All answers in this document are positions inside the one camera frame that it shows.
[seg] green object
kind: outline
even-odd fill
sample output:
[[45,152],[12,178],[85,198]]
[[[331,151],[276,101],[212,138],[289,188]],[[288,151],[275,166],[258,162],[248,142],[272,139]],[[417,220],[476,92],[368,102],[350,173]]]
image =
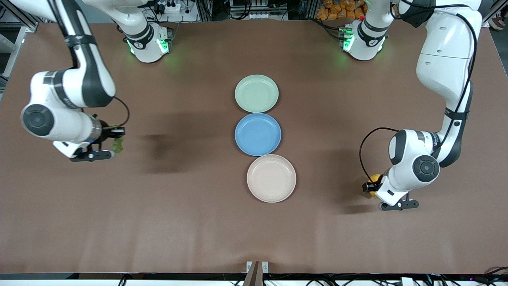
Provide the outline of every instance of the green object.
[[354,41],[355,41],[355,35],[351,35],[351,37],[349,37],[349,39],[347,39],[344,42],[344,50],[346,50],[346,51],[351,50],[351,46],[352,46]]
[[115,152],[115,154],[120,154],[123,150],[123,136],[120,138],[115,138],[113,140],[113,146],[111,147],[112,151]]
[[264,75],[250,75],[236,85],[236,102],[242,109],[251,113],[268,111],[277,103],[278,98],[277,85]]

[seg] green plate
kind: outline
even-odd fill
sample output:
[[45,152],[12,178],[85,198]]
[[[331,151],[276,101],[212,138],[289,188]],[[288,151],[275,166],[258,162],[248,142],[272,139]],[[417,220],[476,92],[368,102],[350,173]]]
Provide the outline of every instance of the green plate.
[[253,74],[236,85],[235,99],[248,112],[265,112],[277,103],[279,89],[268,76]]

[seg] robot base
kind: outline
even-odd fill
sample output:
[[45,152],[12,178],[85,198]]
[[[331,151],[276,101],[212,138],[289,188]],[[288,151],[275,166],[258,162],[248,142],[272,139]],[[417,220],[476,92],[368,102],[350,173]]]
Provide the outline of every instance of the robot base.
[[157,23],[150,23],[150,26],[153,28],[154,36],[144,49],[137,49],[127,40],[131,53],[144,63],[156,62],[169,53],[173,39],[173,29],[168,29]]
[[358,36],[358,25],[361,22],[360,20],[355,20],[351,24],[345,26],[345,30],[351,31],[352,33],[349,34],[349,39],[343,41],[342,49],[357,60],[368,61],[373,59],[377,53],[381,51],[386,37],[374,46],[367,46],[367,43]]

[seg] yellow object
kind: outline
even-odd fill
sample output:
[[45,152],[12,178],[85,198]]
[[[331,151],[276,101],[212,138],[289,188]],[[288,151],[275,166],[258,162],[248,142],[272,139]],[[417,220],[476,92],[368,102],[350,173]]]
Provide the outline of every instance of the yellow object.
[[332,7],[333,5],[333,0],[323,0],[323,6],[325,6],[325,8],[330,8]]
[[346,11],[346,18],[355,18],[355,12],[354,11]]
[[338,14],[340,12],[341,7],[339,4],[333,4],[332,7],[330,7],[330,13]]
[[380,177],[381,177],[381,174],[375,174],[375,175],[370,176],[370,179],[373,182],[377,182]]
[[356,2],[354,0],[344,0],[345,8],[348,11],[354,11],[356,8]]
[[[371,180],[372,182],[374,182],[374,183],[375,183],[375,182],[377,182],[377,181],[379,180],[379,178],[380,178],[380,177],[381,177],[381,175],[380,175],[380,174],[371,175],[371,176],[370,176],[370,180]],[[370,194],[371,196],[373,196],[373,197],[376,197],[376,198],[377,198],[377,195],[376,195],[376,192],[375,192],[375,191],[370,191],[370,192],[369,192],[369,194]]]
[[340,10],[339,14],[337,14],[337,18],[345,18],[346,17],[346,10],[342,9]]
[[325,8],[319,8],[319,10],[316,13],[316,19],[324,21],[328,18],[328,9]]
[[365,16],[365,14],[363,14],[363,9],[362,8],[356,8],[355,9],[355,18],[356,19],[360,19],[362,16]]

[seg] beige plate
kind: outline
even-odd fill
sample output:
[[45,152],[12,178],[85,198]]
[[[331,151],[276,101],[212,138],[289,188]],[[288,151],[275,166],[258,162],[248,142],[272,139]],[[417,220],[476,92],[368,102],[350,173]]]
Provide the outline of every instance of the beige plate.
[[278,155],[256,159],[247,171],[247,185],[252,194],[266,203],[288,198],[296,186],[296,172],[289,161]]

